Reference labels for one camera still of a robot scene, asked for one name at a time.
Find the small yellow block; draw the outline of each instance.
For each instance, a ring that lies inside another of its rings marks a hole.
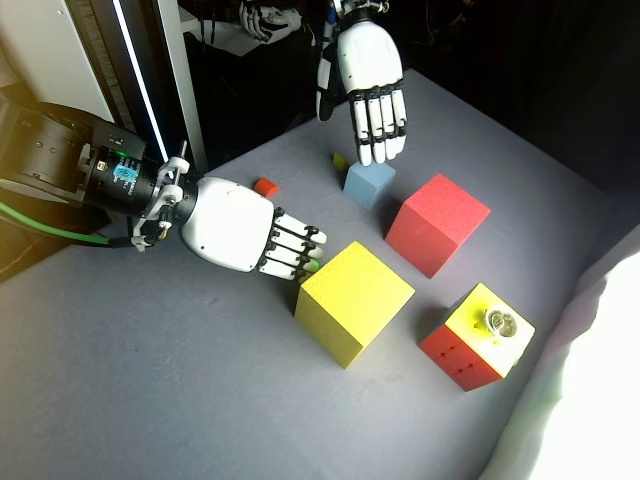
[[[484,317],[487,310],[495,305],[506,304],[486,285],[479,283],[462,300],[445,325],[504,378],[524,353],[535,328],[509,307],[517,325],[515,335],[510,338],[492,335],[484,324]]]
[[[295,317],[346,368],[414,293],[353,242],[302,284]]]
[[[351,166],[349,165],[349,162],[347,161],[347,159],[344,158],[339,153],[333,154],[333,159],[331,160],[331,162],[333,163],[333,168],[335,168],[339,172],[346,172],[347,170],[349,170],[349,167]]]

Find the white robotic hand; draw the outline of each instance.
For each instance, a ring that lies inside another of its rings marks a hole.
[[[209,262],[241,272],[258,269],[287,280],[315,273],[327,236],[275,208],[242,185],[198,181],[198,199],[182,227],[185,243]]]
[[[372,20],[376,12],[387,9],[386,3],[333,0],[318,66],[318,118],[331,117],[341,99],[341,84],[351,104],[358,157],[364,166],[372,159],[383,163],[395,158],[406,139],[400,54],[387,31]]]
[[[302,25],[302,18],[295,8],[278,10],[275,7],[255,6],[247,0],[240,2],[239,16],[246,32],[265,44],[282,40]]]

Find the gray table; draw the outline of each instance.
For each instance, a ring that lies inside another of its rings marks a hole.
[[[277,203],[359,240],[417,293],[343,370],[292,318],[296,288],[190,254],[69,248],[0,286],[0,478],[475,478],[606,215],[604,196],[420,75],[388,198],[368,212],[329,157],[353,155],[349,113],[218,169],[267,175]],[[493,213],[432,280],[383,240],[399,201],[443,172]],[[483,281],[537,334],[502,382],[464,393],[416,346]]]

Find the small red object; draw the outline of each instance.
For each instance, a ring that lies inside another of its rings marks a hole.
[[[465,391],[502,379],[446,325],[420,342],[420,349]]]
[[[266,198],[271,198],[280,191],[280,187],[269,180],[267,177],[262,177],[260,180],[258,180],[253,186],[253,189]]]
[[[433,277],[491,213],[442,174],[411,195],[386,241],[427,277]]]

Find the white cloth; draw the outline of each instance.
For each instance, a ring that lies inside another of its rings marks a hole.
[[[480,480],[640,478],[639,252],[581,277]]]

